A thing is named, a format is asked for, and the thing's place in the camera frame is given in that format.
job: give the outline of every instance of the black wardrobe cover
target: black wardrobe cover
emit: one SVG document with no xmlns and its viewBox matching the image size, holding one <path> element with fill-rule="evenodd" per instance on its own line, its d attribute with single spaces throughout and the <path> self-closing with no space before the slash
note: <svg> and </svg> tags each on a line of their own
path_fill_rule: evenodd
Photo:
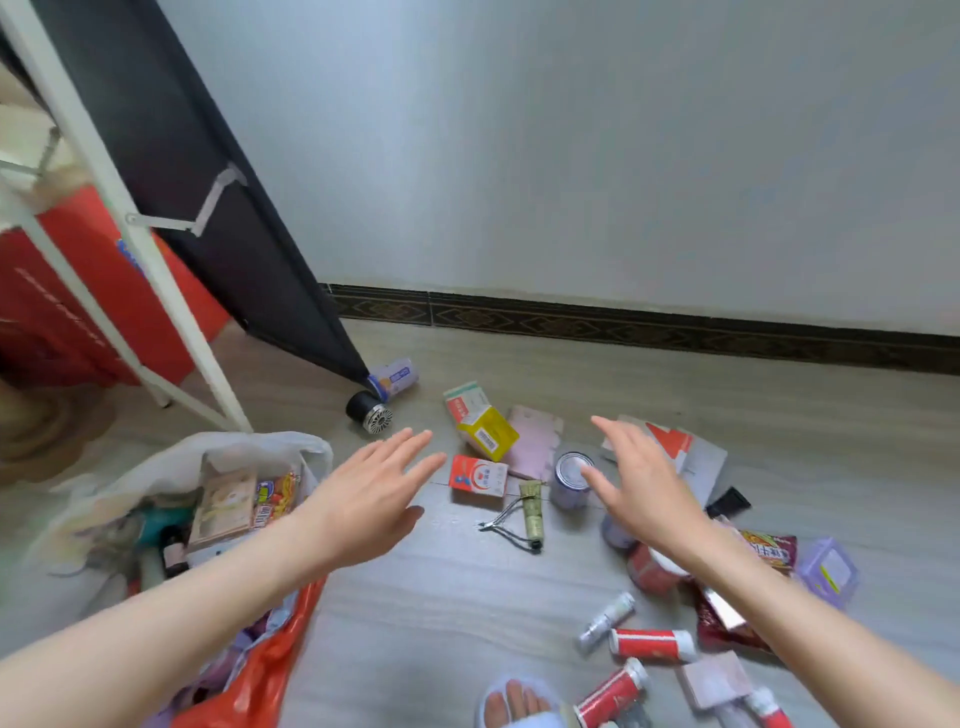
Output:
<svg viewBox="0 0 960 728">
<path fill-rule="evenodd" d="M 34 0 L 34 6 L 140 212 L 193 220 L 229 162 L 246 176 L 248 186 L 227 187 L 201 237 L 156 232 L 249 334 L 363 381 L 367 367 L 334 302 L 156 2 Z"/>
</svg>

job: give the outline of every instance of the black cap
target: black cap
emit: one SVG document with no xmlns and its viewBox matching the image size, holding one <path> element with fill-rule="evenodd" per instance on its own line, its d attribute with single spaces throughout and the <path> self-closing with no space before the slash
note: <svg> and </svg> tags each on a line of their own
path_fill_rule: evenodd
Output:
<svg viewBox="0 0 960 728">
<path fill-rule="evenodd" d="M 730 488 L 725 494 L 707 506 L 705 510 L 712 519 L 720 516 L 731 519 L 737 514 L 749 511 L 751 508 L 753 508 L 753 505 L 743 497 L 740 491 L 736 488 Z"/>
</svg>

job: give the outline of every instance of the white wall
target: white wall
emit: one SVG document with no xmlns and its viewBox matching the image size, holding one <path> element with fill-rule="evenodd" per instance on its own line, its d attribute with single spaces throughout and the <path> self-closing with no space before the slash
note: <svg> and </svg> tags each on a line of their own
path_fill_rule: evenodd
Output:
<svg viewBox="0 0 960 728">
<path fill-rule="evenodd" d="M 319 279 L 960 333 L 956 0 L 161 0 Z"/>
</svg>

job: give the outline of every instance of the lavender packaging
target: lavender packaging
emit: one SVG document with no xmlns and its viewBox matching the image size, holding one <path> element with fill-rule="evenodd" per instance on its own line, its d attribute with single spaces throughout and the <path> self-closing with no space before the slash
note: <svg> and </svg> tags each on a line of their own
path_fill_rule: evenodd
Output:
<svg viewBox="0 0 960 728">
<path fill-rule="evenodd" d="M 806 550 L 797 575 L 814 594 L 846 610 L 860 583 L 860 573 L 850 555 L 834 538 L 820 539 Z"/>
</svg>

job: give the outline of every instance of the tin can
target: tin can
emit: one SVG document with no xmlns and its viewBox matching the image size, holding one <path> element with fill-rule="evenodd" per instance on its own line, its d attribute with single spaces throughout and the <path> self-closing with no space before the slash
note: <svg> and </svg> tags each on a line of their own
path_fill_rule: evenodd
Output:
<svg viewBox="0 0 960 728">
<path fill-rule="evenodd" d="M 409 386 L 417 383 L 420 372 L 410 359 L 398 359 L 385 367 L 374 369 L 367 377 L 381 401 L 389 401 Z"/>
<path fill-rule="evenodd" d="M 617 523 L 609 513 L 603 517 L 600 523 L 600 533 L 603 540 L 613 548 L 631 548 L 636 543 L 636 538 L 627 532 L 627 530 Z"/>
<path fill-rule="evenodd" d="M 593 465 L 582 452 L 565 452 L 553 468 L 553 482 L 550 488 L 550 499 L 564 510 L 583 508 L 587 505 L 590 487 L 580 474 L 585 465 Z"/>
<path fill-rule="evenodd" d="M 689 574 L 646 544 L 637 544 L 627 559 L 630 579 L 644 592 L 663 595 Z"/>
</svg>

